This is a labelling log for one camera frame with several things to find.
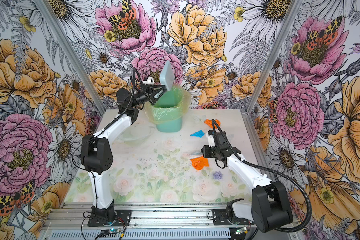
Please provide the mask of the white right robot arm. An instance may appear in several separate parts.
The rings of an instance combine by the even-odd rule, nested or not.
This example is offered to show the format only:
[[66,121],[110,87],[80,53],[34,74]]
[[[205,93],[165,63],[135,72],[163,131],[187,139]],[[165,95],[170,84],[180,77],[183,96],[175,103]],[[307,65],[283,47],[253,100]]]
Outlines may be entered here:
[[262,174],[258,165],[247,162],[244,155],[231,146],[226,133],[210,130],[208,144],[203,146],[201,152],[206,159],[222,162],[252,191],[250,203],[244,199],[227,203],[226,215],[231,224],[242,221],[254,223],[261,232],[266,233],[293,222],[286,187]]

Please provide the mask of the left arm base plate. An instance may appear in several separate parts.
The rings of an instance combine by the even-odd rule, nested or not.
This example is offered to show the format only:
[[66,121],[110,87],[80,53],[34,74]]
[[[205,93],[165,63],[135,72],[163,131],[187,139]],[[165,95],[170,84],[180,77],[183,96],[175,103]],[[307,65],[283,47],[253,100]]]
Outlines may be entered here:
[[88,220],[88,227],[128,227],[131,210],[99,210],[93,209]]

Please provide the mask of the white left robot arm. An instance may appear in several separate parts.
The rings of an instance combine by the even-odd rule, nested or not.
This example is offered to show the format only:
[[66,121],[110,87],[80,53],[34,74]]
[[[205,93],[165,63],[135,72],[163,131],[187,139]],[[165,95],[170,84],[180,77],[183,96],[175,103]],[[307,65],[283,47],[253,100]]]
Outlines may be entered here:
[[138,118],[146,102],[154,105],[171,87],[144,85],[138,90],[121,89],[117,92],[119,112],[104,128],[82,141],[81,164],[91,177],[94,202],[91,216],[109,225],[116,219],[115,203],[111,195],[108,170],[113,164],[112,143]]

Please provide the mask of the grey-green hand brush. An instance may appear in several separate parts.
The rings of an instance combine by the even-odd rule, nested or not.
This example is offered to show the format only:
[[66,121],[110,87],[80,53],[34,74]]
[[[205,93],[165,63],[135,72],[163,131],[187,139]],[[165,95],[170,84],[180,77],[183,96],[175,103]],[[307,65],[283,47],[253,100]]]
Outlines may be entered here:
[[201,153],[200,151],[196,151],[196,152],[192,152],[191,156],[203,156],[203,153]]

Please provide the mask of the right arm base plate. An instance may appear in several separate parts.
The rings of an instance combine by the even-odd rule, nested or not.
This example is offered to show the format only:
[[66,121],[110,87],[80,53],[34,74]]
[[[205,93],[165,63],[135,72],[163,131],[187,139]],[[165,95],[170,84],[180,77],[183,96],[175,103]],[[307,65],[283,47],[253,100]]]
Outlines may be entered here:
[[208,215],[212,219],[214,226],[249,226],[253,222],[237,218],[232,211],[227,211],[226,209],[212,209],[212,214]]

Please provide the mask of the grey-green plastic dustpan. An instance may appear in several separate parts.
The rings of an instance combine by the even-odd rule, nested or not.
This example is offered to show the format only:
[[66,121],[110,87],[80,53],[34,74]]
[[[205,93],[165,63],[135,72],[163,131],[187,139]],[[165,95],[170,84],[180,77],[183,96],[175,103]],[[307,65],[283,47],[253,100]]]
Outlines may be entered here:
[[175,75],[173,73],[172,65],[170,61],[166,61],[160,73],[159,80],[160,80],[160,85],[166,86],[167,92],[172,89],[175,80]]

